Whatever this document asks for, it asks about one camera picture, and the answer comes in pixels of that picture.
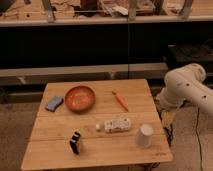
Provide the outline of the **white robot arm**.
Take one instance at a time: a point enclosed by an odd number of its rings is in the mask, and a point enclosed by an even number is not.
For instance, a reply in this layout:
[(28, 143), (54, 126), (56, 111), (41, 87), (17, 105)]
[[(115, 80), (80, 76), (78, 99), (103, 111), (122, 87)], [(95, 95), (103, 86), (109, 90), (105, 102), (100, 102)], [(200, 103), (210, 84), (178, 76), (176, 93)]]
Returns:
[(197, 63), (170, 70), (164, 77), (165, 87), (157, 95), (162, 108), (171, 110), (190, 101), (213, 118), (213, 89), (203, 84), (205, 69)]

